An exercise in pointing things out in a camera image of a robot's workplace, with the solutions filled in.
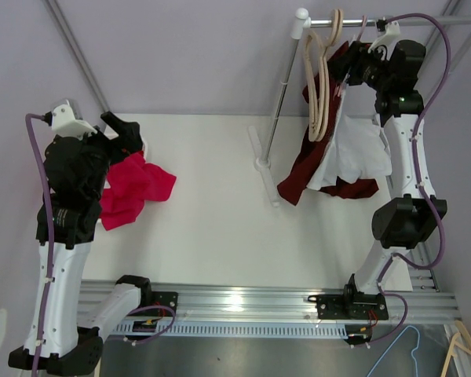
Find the pink wire hanger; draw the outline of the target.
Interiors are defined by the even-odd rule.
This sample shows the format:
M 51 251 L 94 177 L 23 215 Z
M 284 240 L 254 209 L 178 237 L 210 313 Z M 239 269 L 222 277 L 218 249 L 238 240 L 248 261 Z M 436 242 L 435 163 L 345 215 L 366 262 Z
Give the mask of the pink wire hanger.
M 359 41 L 364 33 L 364 30 L 365 30 L 365 27 L 367 25 L 367 15 L 364 14 L 362 16 L 362 24 L 361 24 L 361 27 L 360 27 L 360 31 L 358 33 L 358 35 L 355 37 L 355 38 L 352 38 L 352 41 L 351 41 L 351 44 L 352 45 L 354 43 L 354 41 Z M 341 97 L 342 96 L 342 93 L 343 91 L 345 90 L 346 86 L 347 86 L 347 81 L 348 81 L 348 78 L 349 78 L 349 74 L 346 74 L 344 79 L 341 81 L 341 83 L 337 86 L 336 88 L 336 91 L 335 91 L 335 94 L 338 96 L 338 97 Z

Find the beige wooden hanger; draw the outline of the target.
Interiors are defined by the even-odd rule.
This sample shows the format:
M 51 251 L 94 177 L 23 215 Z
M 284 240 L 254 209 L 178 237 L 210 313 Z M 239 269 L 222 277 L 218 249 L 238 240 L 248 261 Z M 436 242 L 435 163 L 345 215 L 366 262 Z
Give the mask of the beige wooden hanger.
M 330 36 L 323 40 L 323 44 L 327 47 L 326 58 L 329 48 L 333 47 L 341 37 L 343 27 L 344 13 L 342 9 L 334 9 L 331 14 L 331 31 Z M 319 83 L 317 75 L 315 75 L 316 84 Z
M 310 57 L 310 49 L 312 46 L 317 48 L 318 84 L 316 84 L 315 75 L 312 69 L 312 59 Z M 305 39 L 305 47 L 303 51 L 305 77 L 309 96 L 310 141 L 322 141 L 327 131 L 330 81 L 326 52 L 327 47 L 323 44 L 323 40 L 314 31 L 310 31 Z

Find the pink magenta t shirt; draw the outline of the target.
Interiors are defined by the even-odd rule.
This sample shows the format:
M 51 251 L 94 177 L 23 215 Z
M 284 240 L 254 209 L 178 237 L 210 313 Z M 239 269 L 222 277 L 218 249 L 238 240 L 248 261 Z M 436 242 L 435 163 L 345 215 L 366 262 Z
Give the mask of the pink magenta t shirt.
M 111 231 L 135 222 L 147 202 L 167 201 L 176 181 L 175 175 L 148 163 L 143 152 L 111 166 L 100 200 L 103 228 Z

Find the white t shirt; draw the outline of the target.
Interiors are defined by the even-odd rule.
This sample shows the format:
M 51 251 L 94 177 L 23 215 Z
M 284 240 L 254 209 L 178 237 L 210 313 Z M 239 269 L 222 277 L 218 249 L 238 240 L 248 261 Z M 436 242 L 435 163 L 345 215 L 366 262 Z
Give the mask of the white t shirt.
M 379 179 L 391 173 L 389 146 L 378 123 L 340 115 L 307 188 L 318 191 L 335 185 L 339 178 L 353 184 L 359 179 Z

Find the dark maroon t shirt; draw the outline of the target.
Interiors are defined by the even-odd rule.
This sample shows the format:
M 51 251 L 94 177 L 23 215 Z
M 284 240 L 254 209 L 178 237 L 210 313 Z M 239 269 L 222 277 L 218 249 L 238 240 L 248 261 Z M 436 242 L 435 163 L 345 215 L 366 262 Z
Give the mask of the dark maroon t shirt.
M 310 141 L 309 131 L 306 130 L 299 152 L 291 171 L 286 179 L 277 185 L 277 190 L 282 199 L 296 206 L 301 198 L 301 194 L 307 189 L 313 174 L 327 152 L 327 146 L 333 136 L 335 128 L 335 116 L 341 104 L 341 98 L 335 94 L 338 88 L 338 81 L 329 77 L 330 99 L 329 99 L 329 120 L 327 132 L 321 141 Z M 325 187 L 314 188 L 329 196 L 342 199 L 366 199 L 371 198 L 379 190 L 378 183 L 374 179 L 357 179 L 354 183 L 348 183 L 341 178 L 335 178 L 333 184 L 327 183 Z

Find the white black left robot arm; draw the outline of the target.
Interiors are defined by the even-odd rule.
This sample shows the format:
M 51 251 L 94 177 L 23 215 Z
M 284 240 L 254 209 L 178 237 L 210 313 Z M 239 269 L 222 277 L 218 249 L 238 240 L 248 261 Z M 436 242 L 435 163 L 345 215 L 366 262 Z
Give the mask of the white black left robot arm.
M 56 134 L 40 150 L 33 120 L 52 126 L 60 113 L 27 114 L 27 135 L 42 185 L 37 215 L 39 281 L 34 316 L 22 346 L 9 354 L 8 366 L 37 375 L 76 376 L 91 373 L 105 341 L 128 315 L 144 315 L 153 306 L 151 282 L 124 275 L 111 294 L 83 320 L 78 319 L 82 274 L 94 241 L 100 200 L 111 166 L 143 147 L 140 126 L 112 112 L 101 119 L 117 135 L 110 139 L 87 125 L 81 135 Z

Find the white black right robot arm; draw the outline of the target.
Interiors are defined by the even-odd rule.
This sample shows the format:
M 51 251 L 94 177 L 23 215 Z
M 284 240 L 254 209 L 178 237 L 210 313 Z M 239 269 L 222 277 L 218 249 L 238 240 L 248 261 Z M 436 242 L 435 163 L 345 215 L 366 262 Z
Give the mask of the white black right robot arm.
M 443 227 L 447 202 L 436 197 L 429 180 L 420 117 L 424 103 L 414 88 L 425 53 L 422 44 L 401 40 L 391 57 L 385 58 L 379 49 L 353 42 L 328 64 L 335 79 L 375 90 L 375 110 L 389 147 L 392 173 L 388 178 L 391 199 L 372 218 L 373 247 L 341 295 L 317 299 L 321 318 L 363 319 L 374 311 L 381 319 L 388 319 L 382 295 L 386 273 L 434 229 Z

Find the beige hanger floor right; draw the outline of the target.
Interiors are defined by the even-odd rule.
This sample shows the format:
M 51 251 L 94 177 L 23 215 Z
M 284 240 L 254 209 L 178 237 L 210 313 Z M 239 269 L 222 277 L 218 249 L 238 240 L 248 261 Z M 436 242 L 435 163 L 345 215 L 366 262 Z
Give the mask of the beige hanger floor right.
M 446 326 L 445 331 L 449 346 L 440 376 L 471 376 L 471 334 L 460 320 Z

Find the white plastic laundry basket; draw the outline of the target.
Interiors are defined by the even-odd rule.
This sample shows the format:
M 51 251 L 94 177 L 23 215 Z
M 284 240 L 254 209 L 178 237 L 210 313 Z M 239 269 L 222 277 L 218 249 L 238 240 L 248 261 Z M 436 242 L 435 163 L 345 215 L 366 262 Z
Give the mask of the white plastic laundry basket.
M 148 145 L 143 141 L 141 151 L 110 167 L 100 202 L 103 210 L 98 220 L 106 231 L 135 222 L 144 209 L 143 192 L 148 184 L 144 172 L 147 154 Z

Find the metal clothes rack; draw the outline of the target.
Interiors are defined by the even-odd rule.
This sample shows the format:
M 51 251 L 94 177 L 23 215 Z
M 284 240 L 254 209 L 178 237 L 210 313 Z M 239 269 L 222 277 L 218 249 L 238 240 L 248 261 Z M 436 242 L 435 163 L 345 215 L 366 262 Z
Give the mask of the metal clothes rack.
M 471 15 L 459 16 L 457 14 L 458 8 L 462 3 L 460 1 L 449 1 L 444 7 L 444 11 L 441 15 L 435 16 L 434 19 L 440 25 L 435 27 L 435 30 L 429 34 L 429 37 L 425 41 L 425 47 L 428 49 L 427 58 L 424 60 L 424 65 L 427 66 L 431 61 L 432 57 L 436 53 L 439 45 L 441 35 L 448 31 L 450 26 L 455 25 L 471 25 Z M 367 19 L 366 27 L 376 27 L 378 20 L 389 20 L 387 16 L 376 17 L 374 19 Z M 276 91 L 276 105 L 272 110 L 270 116 L 270 123 L 268 126 L 268 134 L 265 139 L 259 138 L 255 127 L 251 126 L 248 129 L 250 141 L 254 150 L 255 155 L 255 169 L 260 172 L 262 181 L 265 186 L 265 190 L 268 195 L 268 199 L 274 207 L 278 207 L 280 204 L 280 196 L 277 190 L 277 184 L 274 182 L 271 173 L 270 163 L 270 151 L 272 142 L 276 133 L 276 129 L 279 122 L 279 117 L 283 102 L 286 96 L 288 83 L 290 81 L 290 75 L 293 70 L 295 58 L 297 56 L 298 47 L 304 32 L 308 29 L 320 28 L 320 27 L 331 27 L 331 15 L 327 19 L 313 20 L 309 16 L 309 11 L 305 8 L 299 8 L 294 14 L 294 22 L 290 32 L 290 45 L 286 52 L 286 60 L 282 66 L 282 72 L 279 76 L 278 90 Z M 361 27 L 361 19 L 344 19 L 343 27 Z M 471 32 L 469 33 L 466 40 L 460 46 L 458 52 L 451 54 L 451 71 L 454 71 L 458 63 L 462 60 L 465 54 L 471 47 Z

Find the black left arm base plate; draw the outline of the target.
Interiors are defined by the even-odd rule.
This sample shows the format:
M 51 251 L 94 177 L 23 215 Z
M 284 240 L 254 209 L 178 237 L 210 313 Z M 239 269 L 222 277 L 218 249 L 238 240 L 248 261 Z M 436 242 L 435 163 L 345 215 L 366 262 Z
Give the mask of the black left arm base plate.
M 153 291 L 146 299 L 147 306 L 165 306 L 169 309 L 148 309 L 144 311 L 145 316 L 172 317 L 172 311 L 177 311 L 179 294 L 176 291 Z

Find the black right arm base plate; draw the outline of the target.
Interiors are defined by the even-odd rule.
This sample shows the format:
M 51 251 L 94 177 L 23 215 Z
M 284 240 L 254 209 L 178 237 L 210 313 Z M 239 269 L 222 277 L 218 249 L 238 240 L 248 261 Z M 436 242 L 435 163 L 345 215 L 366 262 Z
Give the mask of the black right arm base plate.
M 321 320 L 369 320 L 370 312 L 379 320 L 389 319 L 388 306 L 381 294 L 310 295 L 308 301 L 316 303 Z

